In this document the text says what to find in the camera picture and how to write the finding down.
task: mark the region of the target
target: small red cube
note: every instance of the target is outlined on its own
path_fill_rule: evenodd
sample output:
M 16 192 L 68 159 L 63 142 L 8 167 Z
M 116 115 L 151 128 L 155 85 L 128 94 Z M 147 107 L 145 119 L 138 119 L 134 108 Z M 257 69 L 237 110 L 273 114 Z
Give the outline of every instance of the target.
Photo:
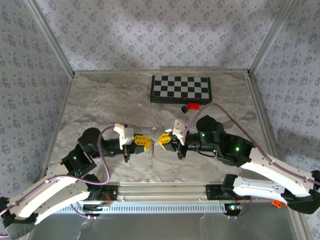
M 199 103 L 197 102 L 188 102 L 187 106 L 188 106 L 188 109 L 194 109 L 194 110 L 199 109 Z

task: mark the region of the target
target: orange clip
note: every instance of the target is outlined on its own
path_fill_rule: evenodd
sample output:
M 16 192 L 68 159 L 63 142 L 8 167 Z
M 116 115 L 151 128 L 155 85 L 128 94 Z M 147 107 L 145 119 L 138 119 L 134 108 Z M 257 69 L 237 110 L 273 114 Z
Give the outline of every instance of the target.
M 278 200 L 273 200 L 271 204 L 275 205 L 278 209 L 282 207 L 282 202 Z

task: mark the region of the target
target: chessboard pattern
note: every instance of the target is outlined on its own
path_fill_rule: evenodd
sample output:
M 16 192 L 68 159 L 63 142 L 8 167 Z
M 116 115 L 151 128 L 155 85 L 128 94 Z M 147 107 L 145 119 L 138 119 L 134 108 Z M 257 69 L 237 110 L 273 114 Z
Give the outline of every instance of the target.
M 212 101 L 209 77 L 152 76 L 150 102 L 208 104 Z

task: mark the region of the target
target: red object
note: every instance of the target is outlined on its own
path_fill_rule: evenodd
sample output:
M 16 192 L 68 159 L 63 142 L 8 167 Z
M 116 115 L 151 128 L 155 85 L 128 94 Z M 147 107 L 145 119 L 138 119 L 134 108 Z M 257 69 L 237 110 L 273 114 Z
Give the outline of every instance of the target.
M 188 106 L 188 109 L 193 109 L 193 110 L 199 109 L 199 103 L 197 102 L 188 102 L 187 106 Z

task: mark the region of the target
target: black checkerboard frame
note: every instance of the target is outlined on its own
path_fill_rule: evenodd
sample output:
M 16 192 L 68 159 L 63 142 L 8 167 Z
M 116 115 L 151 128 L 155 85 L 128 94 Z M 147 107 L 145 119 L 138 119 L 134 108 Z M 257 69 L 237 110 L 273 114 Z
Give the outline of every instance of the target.
M 205 105 L 212 102 L 209 77 L 152 76 L 151 103 Z

